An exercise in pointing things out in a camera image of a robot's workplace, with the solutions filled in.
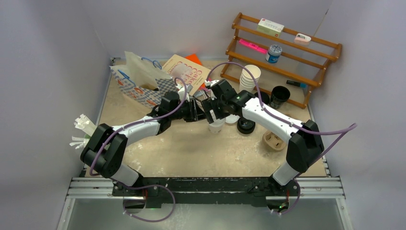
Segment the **checkered paper bakery bag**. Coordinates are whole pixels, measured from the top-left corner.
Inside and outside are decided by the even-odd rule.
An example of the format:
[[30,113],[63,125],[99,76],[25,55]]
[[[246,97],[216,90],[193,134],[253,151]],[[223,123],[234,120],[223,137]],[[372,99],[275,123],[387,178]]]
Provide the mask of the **checkered paper bakery bag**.
[[174,79],[133,52],[125,51],[126,63],[110,66],[119,90],[141,105],[153,108],[167,92],[177,92]]

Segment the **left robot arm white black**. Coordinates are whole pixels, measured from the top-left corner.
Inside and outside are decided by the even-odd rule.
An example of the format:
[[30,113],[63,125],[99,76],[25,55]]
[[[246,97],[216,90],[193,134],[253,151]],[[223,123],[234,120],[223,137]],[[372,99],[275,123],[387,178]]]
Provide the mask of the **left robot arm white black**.
[[124,184],[131,196],[142,192],[143,176],[123,163],[126,147],[166,131],[173,120],[197,122],[206,118],[195,99],[181,101],[176,92],[166,93],[159,105],[142,119],[122,126],[101,124],[84,147],[80,160],[104,178]]

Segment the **single white paper cup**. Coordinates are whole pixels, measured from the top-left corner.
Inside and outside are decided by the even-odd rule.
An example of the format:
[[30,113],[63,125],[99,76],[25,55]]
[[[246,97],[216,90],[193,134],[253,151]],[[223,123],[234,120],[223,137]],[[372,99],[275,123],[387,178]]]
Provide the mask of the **single white paper cup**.
[[222,130],[222,127],[224,126],[226,120],[225,119],[220,119],[216,120],[213,123],[210,123],[208,125],[209,131],[213,134],[217,134]]

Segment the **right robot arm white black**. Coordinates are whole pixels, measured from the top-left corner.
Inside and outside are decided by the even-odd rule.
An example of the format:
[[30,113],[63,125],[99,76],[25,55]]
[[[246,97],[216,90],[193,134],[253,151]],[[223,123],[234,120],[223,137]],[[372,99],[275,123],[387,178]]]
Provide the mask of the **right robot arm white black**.
[[236,92],[226,80],[206,81],[204,84],[211,92],[211,98],[202,101],[209,123],[237,115],[261,125],[288,145],[285,162],[269,178],[269,189],[273,194],[286,191],[288,183],[305,173],[324,151],[314,121],[304,123],[290,118],[246,90]]

